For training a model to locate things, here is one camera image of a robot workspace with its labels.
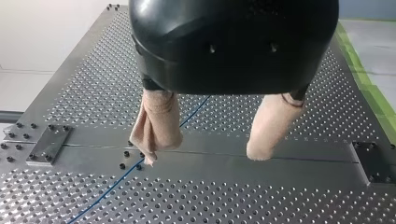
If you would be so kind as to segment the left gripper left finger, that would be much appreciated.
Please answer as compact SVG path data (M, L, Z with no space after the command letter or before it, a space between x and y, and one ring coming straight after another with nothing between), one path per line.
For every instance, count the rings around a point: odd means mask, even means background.
M129 140L145 155L145 164L152 165L157 160L158 150L181 145L179 116L175 93L143 89L142 103Z

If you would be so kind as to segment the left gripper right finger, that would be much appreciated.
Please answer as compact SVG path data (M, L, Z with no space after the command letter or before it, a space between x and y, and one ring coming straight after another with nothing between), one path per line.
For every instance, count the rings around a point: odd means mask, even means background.
M247 157L253 161L269 160L303 108L304 99L295 100L289 93L265 95L252 122Z

